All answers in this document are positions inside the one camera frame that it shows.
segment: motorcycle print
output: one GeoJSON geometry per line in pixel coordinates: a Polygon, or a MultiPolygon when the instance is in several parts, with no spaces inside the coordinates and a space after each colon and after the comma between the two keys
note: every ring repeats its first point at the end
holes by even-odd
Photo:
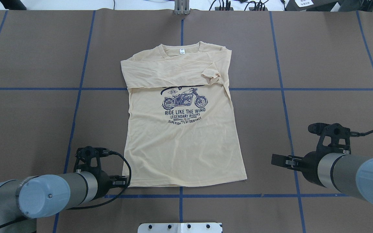
{"type": "Polygon", "coordinates": [[[165,97],[162,107],[165,110],[173,109],[179,106],[191,106],[192,99],[195,96],[194,104],[198,108],[203,108],[207,105],[208,100],[205,96],[197,93],[198,88],[192,87],[181,94],[173,95],[172,97],[165,97]]]}

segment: t-shirt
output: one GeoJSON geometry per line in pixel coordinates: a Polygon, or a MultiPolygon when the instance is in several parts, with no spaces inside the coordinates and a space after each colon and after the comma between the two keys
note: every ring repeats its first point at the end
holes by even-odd
{"type": "MultiPolygon", "coordinates": [[[[247,179],[228,89],[231,50],[159,45],[122,61],[129,91],[131,187],[247,179]]],[[[128,175],[126,166],[123,175],[128,175]]]]}

